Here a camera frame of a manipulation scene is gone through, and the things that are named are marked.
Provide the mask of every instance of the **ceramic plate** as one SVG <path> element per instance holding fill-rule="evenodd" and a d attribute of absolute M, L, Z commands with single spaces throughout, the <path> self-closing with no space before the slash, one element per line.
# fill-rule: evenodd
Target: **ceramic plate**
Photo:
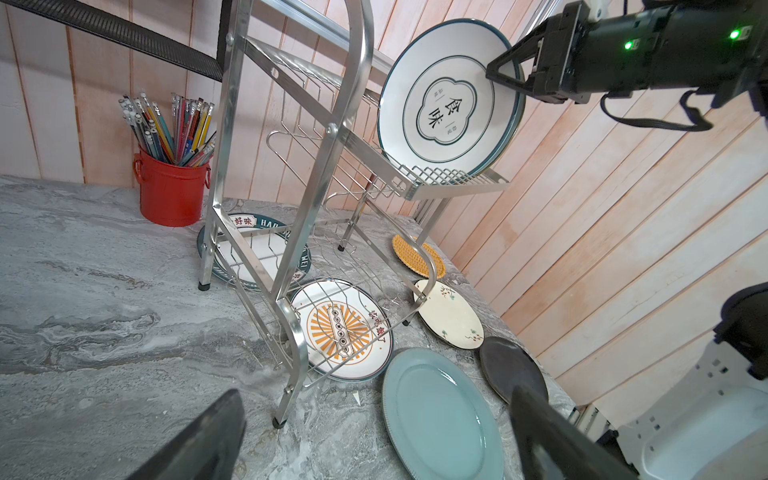
<path fill-rule="evenodd" d="M 387 369 L 387 431 L 413 478 L 504 478 L 498 424 L 475 384 L 444 356 L 407 349 Z"/>
<path fill-rule="evenodd" d="M 491 388 L 505 402 L 510 402 L 512 390 L 518 385 L 527 386 L 549 400 L 541 370 L 516 343 L 500 336 L 488 337 L 480 347 L 480 365 Z"/>
<path fill-rule="evenodd" d="M 248 231 L 256 230 L 260 228 L 273 228 L 284 227 L 285 224 L 279 220 L 265 217 L 258 214 L 230 214 L 230 219 L 238 228 L 238 230 Z M 203 230 L 200 229 L 197 234 L 197 253 L 203 254 Z M 266 272 L 274 279 L 277 276 L 277 268 L 280 266 L 280 261 L 283 259 L 283 252 L 286 249 L 289 233 L 270 233 L 269 235 L 256 235 L 254 237 L 246 237 L 246 241 L 250 243 L 251 249 L 256 254 L 261 263 L 264 265 Z M 235 250 L 230 245 L 229 240 L 219 242 L 219 251 L 229 262 L 232 268 L 237 272 L 237 277 L 243 283 L 243 287 L 248 290 L 259 291 L 259 285 L 253 281 L 253 277 L 248 272 L 248 269 L 240 261 L 240 257 L 235 253 Z M 298 282 L 308 271 L 312 265 L 312 257 L 310 251 L 304 249 L 304 253 L 299 260 L 299 268 L 296 273 L 293 274 L 293 280 Z M 230 274 L 219 263 L 219 259 L 214 260 L 214 275 L 221 278 L 225 282 L 230 281 Z"/>
<path fill-rule="evenodd" d="M 525 104 L 524 95 L 485 78 L 485 66 L 510 47 L 499 30 L 470 18 L 421 34 L 382 89 L 384 151 L 417 170 L 458 169 L 473 177 L 489 167 L 509 143 Z M 521 78 L 519 68 L 507 65 L 513 71 L 502 73 Z"/>
<path fill-rule="evenodd" d="M 424 291 L 427 282 L 419 280 L 416 288 Z M 435 282 L 419 315 L 437 336 L 453 346 L 473 350 L 482 345 L 483 329 L 477 313 L 463 296 L 444 283 Z"/>
<path fill-rule="evenodd" d="M 373 341 L 331 376 L 362 382 L 384 371 L 392 356 L 392 333 L 374 341 L 389 322 L 368 293 L 344 280 L 319 280 L 303 286 L 291 303 L 299 312 L 313 366 L 328 372 Z"/>
<path fill-rule="evenodd" d="M 400 261 L 403 262 L 409 269 L 413 270 L 421 276 L 429 276 L 429 269 L 427 268 L 427 264 L 422 256 L 419 255 L 416 250 L 410 246 L 410 244 L 403 240 L 400 235 L 395 235 L 392 237 L 392 248 L 395 249 L 395 255 L 397 255 Z M 445 275 L 445 262 L 443 262 L 442 258 L 440 258 L 438 253 L 435 252 L 435 249 L 426 243 L 422 243 L 422 248 L 427 253 L 427 255 L 432 257 L 432 260 L 435 262 L 435 275 L 438 278 Z"/>

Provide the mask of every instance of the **white plate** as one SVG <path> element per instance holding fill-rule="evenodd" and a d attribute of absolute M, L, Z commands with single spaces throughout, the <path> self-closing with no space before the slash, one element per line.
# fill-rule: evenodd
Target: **white plate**
<path fill-rule="evenodd" d="M 296 293 L 291 304 L 299 312 L 310 345 L 310 363 L 323 372 L 389 328 L 383 311 L 370 295 L 344 280 L 309 283 Z M 387 332 L 331 376 L 346 381 L 371 379 L 384 371 L 391 355 L 392 333 Z"/>
<path fill-rule="evenodd" d="M 416 288 L 423 291 L 427 282 L 419 280 Z M 482 345 L 485 334 L 477 313 L 463 296 L 444 283 L 435 282 L 419 315 L 437 336 L 453 346 L 473 350 Z"/>
<path fill-rule="evenodd" d="M 475 176 L 489 167 L 509 143 L 525 102 L 524 95 L 485 78 L 485 66 L 510 47 L 499 30 L 470 18 L 421 34 L 382 89 L 379 143 L 387 155 L 416 170 Z M 507 66 L 503 73 L 521 77 L 512 63 Z"/>
<path fill-rule="evenodd" d="M 230 220 L 232 220 L 235 227 L 241 232 L 262 228 L 285 227 L 283 222 L 259 214 L 230 214 Z M 197 235 L 198 253 L 203 251 L 204 229 L 205 227 L 200 229 L 200 232 Z M 283 252 L 286 249 L 289 236 L 290 232 L 246 237 L 246 242 L 250 244 L 251 250 L 253 250 L 257 258 L 261 260 L 264 269 L 273 279 L 277 276 L 277 269 L 280 266 L 280 261 L 283 259 Z M 229 240 L 219 242 L 219 251 L 235 271 L 237 278 L 243 283 L 243 287 L 249 290 L 259 291 L 259 285 L 253 279 L 248 269 L 243 265 L 243 261 L 240 259 L 240 256 L 237 255 L 234 248 L 232 248 Z M 310 251 L 305 248 L 301 259 L 299 260 L 299 267 L 293 274 L 293 281 L 297 282 L 304 278 L 309 271 L 311 264 L 312 257 L 310 256 Z M 221 266 L 218 258 L 214 261 L 213 273 L 225 282 L 230 281 L 230 274 L 223 266 Z"/>

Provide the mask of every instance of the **red bucket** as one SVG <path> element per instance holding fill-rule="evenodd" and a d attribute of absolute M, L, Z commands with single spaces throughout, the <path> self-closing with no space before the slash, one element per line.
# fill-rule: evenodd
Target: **red bucket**
<path fill-rule="evenodd" d="M 210 187 L 210 165 L 177 167 L 143 151 L 134 155 L 134 175 L 141 189 L 141 214 L 166 227 L 186 227 L 200 219 L 203 185 Z"/>

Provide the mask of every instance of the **black plate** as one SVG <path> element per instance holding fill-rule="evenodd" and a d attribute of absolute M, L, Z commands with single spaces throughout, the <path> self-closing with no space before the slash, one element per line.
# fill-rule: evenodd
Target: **black plate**
<path fill-rule="evenodd" d="M 505 402 L 510 402 L 512 390 L 518 385 L 527 386 L 549 401 L 541 370 L 519 345 L 500 336 L 486 336 L 479 352 L 485 379 Z"/>

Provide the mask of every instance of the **gray marble surface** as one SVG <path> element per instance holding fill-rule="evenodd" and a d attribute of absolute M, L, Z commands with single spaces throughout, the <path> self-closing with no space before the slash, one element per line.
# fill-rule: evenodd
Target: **gray marble surface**
<path fill-rule="evenodd" d="M 0 205 L 1 477 L 124 478 L 237 388 L 248 421 L 238 479 L 408 478 L 384 425 L 382 377 L 321 382 L 302 393 L 285 429 L 273 429 L 286 371 L 275 369 L 230 287 L 214 279 L 210 291 L 197 290 L 202 222 L 150 223 L 136 190 L 13 177 L 0 177 Z M 227 206 L 286 223 L 296 211 L 252 200 Z M 398 221 L 419 231 L 409 218 Z M 369 215 L 361 225 L 395 258 L 389 225 Z M 363 246 L 356 255 L 373 253 Z M 460 272 L 447 268 L 443 281 L 474 306 L 485 335 L 514 340 Z M 384 263 L 376 271 L 385 293 L 406 308 L 405 285 Z M 505 404 L 476 353 L 452 348 L 420 320 L 393 335 L 396 349 L 430 348 L 472 378 L 498 419 L 505 476 L 521 478 Z M 545 378 L 551 405 L 567 415 L 573 402 Z"/>

